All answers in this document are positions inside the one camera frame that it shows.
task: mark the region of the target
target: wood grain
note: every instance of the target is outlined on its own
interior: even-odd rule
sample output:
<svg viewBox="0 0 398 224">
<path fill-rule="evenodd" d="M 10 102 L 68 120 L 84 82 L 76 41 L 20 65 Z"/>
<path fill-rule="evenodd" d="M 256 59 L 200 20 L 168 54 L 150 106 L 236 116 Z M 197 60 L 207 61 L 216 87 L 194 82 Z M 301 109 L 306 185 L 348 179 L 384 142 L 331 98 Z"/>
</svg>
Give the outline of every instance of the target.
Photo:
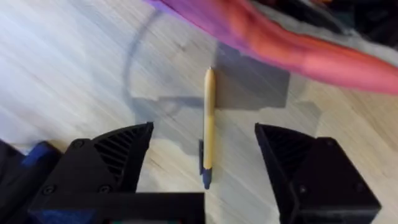
<svg viewBox="0 0 398 224">
<path fill-rule="evenodd" d="M 208 223 L 278 223 L 254 123 L 336 138 L 398 219 L 398 101 L 264 65 L 139 0 L 0 2 L 0 138 L 27 150 L 155 122 L 139 191 L 203 191 L 203 82 L 217 74 Z"/>
</svg>

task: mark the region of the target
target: screw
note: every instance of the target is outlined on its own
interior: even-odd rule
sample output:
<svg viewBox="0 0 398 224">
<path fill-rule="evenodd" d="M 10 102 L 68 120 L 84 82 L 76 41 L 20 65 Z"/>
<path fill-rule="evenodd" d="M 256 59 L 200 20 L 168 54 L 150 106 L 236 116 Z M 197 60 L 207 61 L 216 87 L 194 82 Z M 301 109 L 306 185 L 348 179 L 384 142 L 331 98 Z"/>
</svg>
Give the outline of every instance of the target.
<svg viewBox="0 0 398 224">
<path fill-rule="evenodd" d="M 80 148 L 85 144 L 84 141 L 82 140 L 74 140 L 74 142 L 72 143 L 72 146 L 75 148 Z"/>
<path fill-rule="evenodd" d="M 57 187 L 55 185 L 45 186 L 43 191 L 42 191 L 42 194 L 43 195 L 50 195 L 50 194 L 54 193 L 56 189 L 57 189 Z"/>
<path fill-rule="evenodd" d="M 112 187 L 109 185 L 101 185 L 98 189 L 98 192 L 102 194 L 107 194 L 110 191 L 112 191 Z"/>
<path fill-rule="evenodd" d="M 300 185 L 298 187 L 298 191 L 300 192 L 300 194 L 305 194 L 305 193 L 307 193 L 308 190 L 307 190 L 306 186 Z"/>
</svg>

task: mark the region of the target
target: pink cloth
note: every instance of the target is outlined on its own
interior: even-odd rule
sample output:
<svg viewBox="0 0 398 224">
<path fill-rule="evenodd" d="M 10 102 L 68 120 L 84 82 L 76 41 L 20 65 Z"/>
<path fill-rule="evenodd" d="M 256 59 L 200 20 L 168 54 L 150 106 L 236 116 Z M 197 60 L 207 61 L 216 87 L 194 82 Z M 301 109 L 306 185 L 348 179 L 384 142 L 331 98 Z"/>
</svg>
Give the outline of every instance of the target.
<svg viewBox="0 0 398 224">
<path fill-rule="evenodd" d="M 398 68 L 306 35 L 289 32 L 246 0 L 147 0 L 265 63 L 321 82 L 398 94 Z"/>
</svg>

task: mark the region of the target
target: yellow pen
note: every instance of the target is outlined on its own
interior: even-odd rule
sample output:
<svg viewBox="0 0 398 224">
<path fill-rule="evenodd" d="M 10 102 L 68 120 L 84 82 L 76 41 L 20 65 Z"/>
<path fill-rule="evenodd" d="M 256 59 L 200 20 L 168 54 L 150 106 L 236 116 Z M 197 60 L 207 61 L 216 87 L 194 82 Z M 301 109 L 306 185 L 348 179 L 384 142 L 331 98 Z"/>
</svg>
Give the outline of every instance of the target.
<svg viewBox="0 0 398 224">
<path fill-rule="evenodd" d="M 215 146 L 216 77 L 212 68 L 205 75 L 205 105 L 203 111 L 203 147 L 201 147 L 201 175 L 205 189 L 210 188 Z"/>
</svg>

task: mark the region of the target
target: pen clip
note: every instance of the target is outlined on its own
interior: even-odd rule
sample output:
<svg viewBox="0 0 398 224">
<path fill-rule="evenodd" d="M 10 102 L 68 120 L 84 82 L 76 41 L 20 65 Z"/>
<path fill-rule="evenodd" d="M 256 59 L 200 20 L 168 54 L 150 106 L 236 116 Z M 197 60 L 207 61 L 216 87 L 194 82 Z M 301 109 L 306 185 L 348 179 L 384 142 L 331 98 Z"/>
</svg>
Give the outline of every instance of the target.
<svg viewBox="0 0 398 224">
<path fill-rule="evenodd" d="M 199 174 L 203 173 L 203 139 L 199 139 Z"/>
</svg>

